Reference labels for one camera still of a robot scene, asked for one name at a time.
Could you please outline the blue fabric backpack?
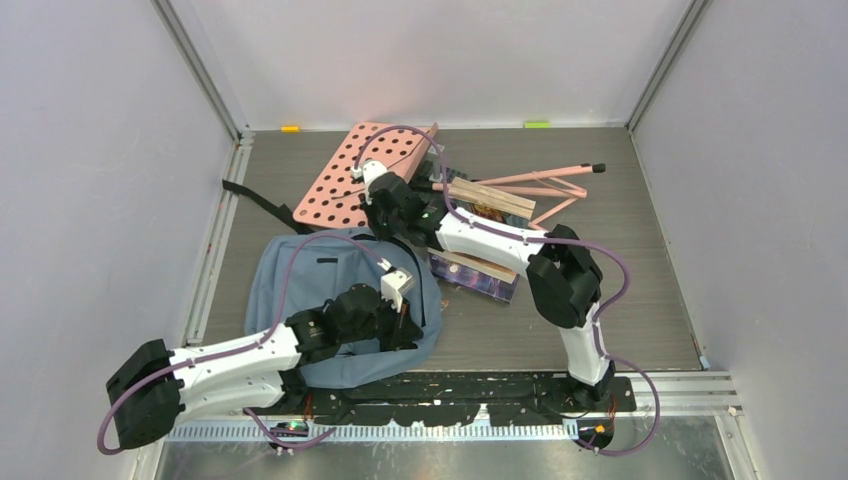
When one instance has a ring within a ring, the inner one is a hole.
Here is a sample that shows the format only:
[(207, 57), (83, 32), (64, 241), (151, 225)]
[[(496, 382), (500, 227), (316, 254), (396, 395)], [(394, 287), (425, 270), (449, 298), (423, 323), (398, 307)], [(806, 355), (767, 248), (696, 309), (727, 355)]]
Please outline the blue fabric backpack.
[[(337, 346), (328, 358), (300, 371), (307, 385), (346, 389), (382, 380), (421, 366), (434, 352), (442, 331), (442, 295), (433, 274), (404, 242), (378, 241), (367, 228), (314, 231), (293, 219), (291, 210), (276, 206), (249, 188), (224, 181), (225, 190), (251, 199), (293, 229), (273, 238), (260, 257), (247, 300), (244, 331), (268, 329), (275, 318), (287, 322), (313, 310), (313, 321), (331, 322)], [(377, 340), (361, 340), (366, 319), (365, 295), (380, 293), (380, 258), (409, 272), (415, 285), (405, 295), (423, 339), (414, 350), (380, 352)]]

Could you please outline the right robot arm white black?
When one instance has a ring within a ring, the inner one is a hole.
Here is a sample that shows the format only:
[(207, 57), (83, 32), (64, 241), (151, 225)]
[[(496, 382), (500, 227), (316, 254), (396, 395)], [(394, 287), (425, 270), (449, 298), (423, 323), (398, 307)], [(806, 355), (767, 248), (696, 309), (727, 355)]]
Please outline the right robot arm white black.
[(361, 207), (378, 239), (401, 237), (416, 247), (476, 257), (526, 278), (537, 312), (559, 329), (574, 403), (591, 411), (610, 398), (616, 367), (604, 352), (597, 320), (603, 274), (572, 229), (525, 230), (442, 198), (425, 202), (390, 171), (359, 170), (353, 178), (364, 187)]

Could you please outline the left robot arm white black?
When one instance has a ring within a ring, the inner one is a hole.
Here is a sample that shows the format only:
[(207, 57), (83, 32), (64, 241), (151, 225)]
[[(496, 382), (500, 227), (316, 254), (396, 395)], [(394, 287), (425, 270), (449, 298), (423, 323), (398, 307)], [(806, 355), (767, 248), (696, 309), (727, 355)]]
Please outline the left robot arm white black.
[(242, 408), (298, 412), (307, 398), (303, 368), (345, 360), (342, 349), (371, 353), (423, 348), (426, 316), (404, 296), (385, 299), (355, 284), (323, 304), (290, 315), (276, 328), (206, 347), (169, 349), (161, 339), (139, 346), (106, 383), (121, 451), (151, 444), (181, 422)]

